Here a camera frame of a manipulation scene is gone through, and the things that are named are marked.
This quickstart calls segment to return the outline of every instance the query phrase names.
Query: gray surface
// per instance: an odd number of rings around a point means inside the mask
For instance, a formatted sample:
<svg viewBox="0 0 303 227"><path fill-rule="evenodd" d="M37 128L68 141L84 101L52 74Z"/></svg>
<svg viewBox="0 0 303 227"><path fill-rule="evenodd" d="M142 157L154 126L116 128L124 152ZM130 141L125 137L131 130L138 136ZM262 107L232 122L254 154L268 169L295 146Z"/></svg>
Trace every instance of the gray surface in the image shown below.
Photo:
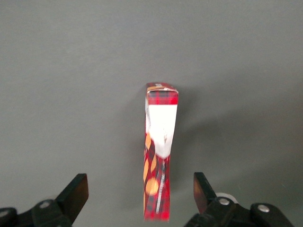
<svg viewBox="0 0 303 227"><path fill-rule="evenodd" d="M144 85L180 93L170 222L144 223ZM0 2L0 207L87 173L74 226L183 226L193 173L303 226L303 2Z"/></svg>

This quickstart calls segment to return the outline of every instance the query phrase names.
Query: metal screw head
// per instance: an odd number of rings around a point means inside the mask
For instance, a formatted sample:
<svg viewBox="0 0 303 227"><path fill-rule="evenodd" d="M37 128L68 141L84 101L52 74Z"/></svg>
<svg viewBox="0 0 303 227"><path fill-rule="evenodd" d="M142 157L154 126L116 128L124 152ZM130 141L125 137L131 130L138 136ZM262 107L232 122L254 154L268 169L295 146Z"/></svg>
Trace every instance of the metal screw head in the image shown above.
<svg viewBox="0 0 303 227"><path fill-rule="evenodd" d="M258 205L258 209L264 213L268 213L270 211L270 209L267 206L262 204Z"/></svg>
<svg viewBox="0 0 303 227"><path fill-rule="evenodd" d="M8 210L4 210L4 211L0 212L0 218L6 216L8 214L9 214L9 211Z"/></svg>
<svg viewBox="0 0 303 227"><path fill-rule="evenodd" d="M40 207L41 209L43 209L43 208L48 207L49 205L50 205L50 203L49 203L48 201L44 201L44 202L42 202L42 203L39 205L39 207Z"/></svg>
<svg viewBox="0 0 303 227"><path fill-rule="evenodd" d="M227 206L230 202L227 200L227 199L225 199L225 198L221 198L221 199L219 199L219 202L222 204L222 205L224 205L224 206Z"/></svg>

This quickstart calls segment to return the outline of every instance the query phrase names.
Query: plaid pattern box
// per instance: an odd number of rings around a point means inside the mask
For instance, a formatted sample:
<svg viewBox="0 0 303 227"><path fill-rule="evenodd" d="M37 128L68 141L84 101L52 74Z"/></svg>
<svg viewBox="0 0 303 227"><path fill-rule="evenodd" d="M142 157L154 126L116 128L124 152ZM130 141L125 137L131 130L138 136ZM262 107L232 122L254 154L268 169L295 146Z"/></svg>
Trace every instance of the plaid pattern box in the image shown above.
<svg viewBox="0 0 303 227"><path fill-rule="evenodd" d="M143 171L145 220L169 220L169 160L177 105L178 91L171 85L146 85Z"/></svg>

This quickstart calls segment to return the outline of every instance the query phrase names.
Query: box top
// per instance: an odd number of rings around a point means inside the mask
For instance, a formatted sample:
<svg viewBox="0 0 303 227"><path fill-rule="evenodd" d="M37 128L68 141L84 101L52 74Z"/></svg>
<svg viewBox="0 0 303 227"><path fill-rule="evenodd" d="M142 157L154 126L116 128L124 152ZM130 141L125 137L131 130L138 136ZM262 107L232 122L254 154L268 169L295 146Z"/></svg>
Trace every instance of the box top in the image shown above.
<svg viewBox="0 0 303 227"><path fill-rule="evenodd" d="M146 84L146 92L149 93L151 91L174 91L178 92L172 85L168 83L147 83Z"/></svg>
<svg viewBox="0 0 303 227"><path fill-rule="evenodd" d="M148 83L146 101L148 105L177 105L178 91L168 83Z"/></svg>

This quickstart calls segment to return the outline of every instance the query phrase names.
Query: cardboard box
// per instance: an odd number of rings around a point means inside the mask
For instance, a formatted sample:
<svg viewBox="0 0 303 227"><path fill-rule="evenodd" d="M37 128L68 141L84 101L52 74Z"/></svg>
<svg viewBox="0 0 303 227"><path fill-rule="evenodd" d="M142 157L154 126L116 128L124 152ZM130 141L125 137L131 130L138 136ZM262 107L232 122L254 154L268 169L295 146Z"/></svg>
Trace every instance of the cardboard box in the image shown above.
<svg viewBox="0 0 303 227"><path fill-rule="evenodd" d="M145 220L169 220L169 161L175 130L178 91L167 83L148 83L145 99Z"/></svg>

